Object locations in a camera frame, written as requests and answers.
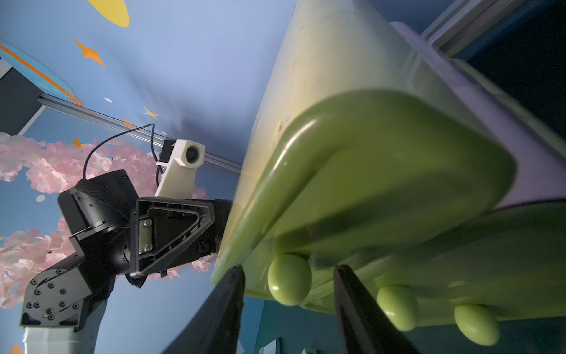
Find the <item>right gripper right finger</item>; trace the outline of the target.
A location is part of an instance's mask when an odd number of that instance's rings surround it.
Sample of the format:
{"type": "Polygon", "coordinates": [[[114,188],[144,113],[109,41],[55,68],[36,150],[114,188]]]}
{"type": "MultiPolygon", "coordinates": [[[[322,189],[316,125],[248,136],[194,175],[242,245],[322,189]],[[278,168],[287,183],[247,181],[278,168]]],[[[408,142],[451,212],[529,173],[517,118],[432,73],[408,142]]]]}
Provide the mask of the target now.
{"type": "Polygon", "coordinates": [[[343,352],[419,352],[395,328],[348,265],[335,267],[334,298],[343,352]]]}

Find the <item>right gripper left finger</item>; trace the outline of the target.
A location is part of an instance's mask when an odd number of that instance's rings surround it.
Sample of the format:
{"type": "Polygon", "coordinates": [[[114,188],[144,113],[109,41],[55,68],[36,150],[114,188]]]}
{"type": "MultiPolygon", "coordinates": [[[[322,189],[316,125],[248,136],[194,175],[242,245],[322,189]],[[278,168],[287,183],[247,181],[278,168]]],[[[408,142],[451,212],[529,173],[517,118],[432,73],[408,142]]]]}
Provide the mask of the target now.
{"type": "Polygon", "coordinates": [[[245,281],[243,267],[230,268],[164,353],[236,353],[245,281]]]}

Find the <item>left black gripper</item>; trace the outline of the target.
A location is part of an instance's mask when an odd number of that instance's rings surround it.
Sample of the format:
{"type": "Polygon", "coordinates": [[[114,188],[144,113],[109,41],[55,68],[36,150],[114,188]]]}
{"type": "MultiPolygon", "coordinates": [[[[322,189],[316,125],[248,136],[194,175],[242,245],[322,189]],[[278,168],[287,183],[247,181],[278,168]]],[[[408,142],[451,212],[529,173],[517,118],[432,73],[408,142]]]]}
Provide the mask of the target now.
{"type": "Polygon", "coordinates": [[[140,198],[131,214],[128,282],[141,288],[147,277],[217,254],[230,200],[140,198]]]}

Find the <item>yellow green drawer cabinet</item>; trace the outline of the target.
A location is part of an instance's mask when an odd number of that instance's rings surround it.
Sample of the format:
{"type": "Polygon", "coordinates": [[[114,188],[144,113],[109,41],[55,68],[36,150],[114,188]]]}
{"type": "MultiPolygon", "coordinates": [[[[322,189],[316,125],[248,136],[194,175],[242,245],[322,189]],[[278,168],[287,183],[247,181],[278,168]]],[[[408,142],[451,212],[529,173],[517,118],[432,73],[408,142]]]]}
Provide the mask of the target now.
{"type": "Polygon", "coordinates": [[[565,315],[565,142],[367,1],[299,1],[256,116],[212,282],[331,314],[334,268],[373,297],[505,320],[565,315]]]}

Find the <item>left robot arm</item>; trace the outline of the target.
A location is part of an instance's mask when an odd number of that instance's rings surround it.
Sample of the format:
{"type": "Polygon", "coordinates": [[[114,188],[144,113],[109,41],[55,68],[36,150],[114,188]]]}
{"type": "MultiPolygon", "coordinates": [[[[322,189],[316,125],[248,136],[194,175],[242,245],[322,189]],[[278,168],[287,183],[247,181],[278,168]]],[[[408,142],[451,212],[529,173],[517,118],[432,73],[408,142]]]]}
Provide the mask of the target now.
{"type": "Polygon", "coordinates": [[[219,252],[232,203],[137,195],[124,170],[81,179],[59,207],[74,252],[29,282],[20,324],[27,353],[92,353],[119,275],[151,275],[219,252]]]}

